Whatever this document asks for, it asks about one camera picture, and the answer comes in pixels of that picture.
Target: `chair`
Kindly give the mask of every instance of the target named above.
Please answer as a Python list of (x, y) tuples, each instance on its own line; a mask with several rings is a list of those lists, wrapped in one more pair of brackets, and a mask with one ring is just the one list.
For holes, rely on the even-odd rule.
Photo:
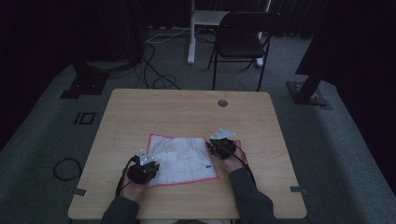
[[(246, 68), (248, 69), (255, 59), (262, 58), (262, 71), (257, 87), (259, 91), (270, 48), (270, 39), (280, 27), (281, 22), (282, 18), (277, 12), (227, 13), (221, 19), (216, 31), (215, 45), (207, 66), (207, 69), (210, 69), (212, 63), (215, 65), (212, 90), (216, 87), (218, 63), (249, 62)], [(260, 41), (259, 32), (267, 33), (263, 43)], [(226, 60), (219, 61), (219, 56)]]

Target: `gray carpet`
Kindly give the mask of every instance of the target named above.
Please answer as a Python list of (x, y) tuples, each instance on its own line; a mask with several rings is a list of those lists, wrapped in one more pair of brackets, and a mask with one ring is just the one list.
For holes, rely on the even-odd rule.
[[(211, 35), (200, 37), (213, 40)], [(307, 192), (304, 195), (307, 218), (281, 222), (396, 223), (396, 198), (335, 87), (325, 82), (319, 85), (332, 110), (295, 105), (290, 97), (285, 82), (306, 79), (295, 76), (294, 72), (309, 43), (309, 39), (300, 37), (274, 37), (262, 84), (262, 91), (272, 96), (297, 179)], [(211, 89), (212, 70), (206, 67), (212, 45), (197, 42), (194, 65), (187, 64), (188, 39), (185, 37), (154, 46), (156, 53), (151, 64), (158, 72), (174, 76), (182, 90)], [(147, 47), (146, 59), (151, 52)], [(117, 64), (92, 63), (102, 68)], [(244, 67), (238, 63), (220, 64), (217, 90), (255, 91), (260, 70), (254, 67), (244, 70)], [(71, 66), (53, 79), (1, 151), (1, 224), (68, 223), (67, 211), (72, 197), (67, 191), (78, 181), (58, 180), (52, 168), (65, 158), (85, 163), (110, 93), (116, 88), (146, 88), (140, 80), (141, 71), (142, 67), (138, 67), (112, 73), (102, 95), (84, 95), (75, 100), (60, 99), (76, 75)], [(157, 75), (152, 70), (146, 75), (151, 85)], [(91, 112), (96, 113), (92, 125), (74, 124), (78, 113)], [(70, 176), (78, 169), (74, 163), (66, 162), (58, 171), (62, 176)]]

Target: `table top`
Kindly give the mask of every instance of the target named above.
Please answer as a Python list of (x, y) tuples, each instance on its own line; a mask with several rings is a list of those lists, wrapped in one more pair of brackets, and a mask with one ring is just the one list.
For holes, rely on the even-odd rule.
[[(225, 107), (218, 100), (226, 100)], [(147, 148), (151, 133), (203, 137), (219, 130), (241, 140), (258, 189), (274, 202), (278, 218), (303, 218), (302, 194), (280, 130), (271, 97), (257, 91), (114, 90), (92, 144), (69, 216), (100, 219), (111, 201), (126, 162)], [(172, 187), (154, 187), (140, 204), (140, 219), (239, 218), (221, 161), (219, 179)]]

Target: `hand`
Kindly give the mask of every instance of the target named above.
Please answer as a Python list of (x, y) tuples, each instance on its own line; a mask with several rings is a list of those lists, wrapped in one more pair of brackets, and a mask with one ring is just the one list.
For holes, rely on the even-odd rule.
[(147, 184), (139, 185), (132, 182), (132, 180), (128, 178), (127, 173), (128, 170), (125, 172), (125, 176), (123, 178), (122, 186), (125, 187), (121, 190), (120, 196), (127, 198), (131, 201), (134, 201), (136, 203), (140, 203), (141, 200), (143, 200), (144, 194), (148, 186)]
[[(233, 141), (236, 144), (236, 151), (234, 153), (234, 155), (236, 157), (238, 157), (241, 161), (245, 162), (246, 161), (246, 157), (244, 155), (244, 153), (242, 152), (241, 148), (241, 141), (239, 140), (235, 140)], [(229, 174), (230, 172), (240, 169), (240, 168), (244, 168), (244, 164), (239, 161), (237, 158), (235, 158), (234, 156), (231, 156), (227, 159), (223, 160), (223, 163), (225, 165), (225, 169), (227, 171), (227, 173)]]

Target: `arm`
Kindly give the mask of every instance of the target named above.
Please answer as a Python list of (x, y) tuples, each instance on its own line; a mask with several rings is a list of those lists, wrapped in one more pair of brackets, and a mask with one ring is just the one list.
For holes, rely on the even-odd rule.
[(139, 202), (143, 199), (146, 192), (146, 185), (138, 185), (124, 176), (123, 188), (119, 196), (114, 198), (102, 217), (102, 224), (130, 224), (136, 220)]
[[(240, 147), (239, 141), (235, 141), (235, 144)], [(241, 150), (237, 149), (234, 155), (242, 161), (246, 160)], [(273, 202), (259, 192), (241, 161), (230, 157), (223, 162), (229, 174), (236, 208), (242, 223), (278, 223), (274, 216)]]

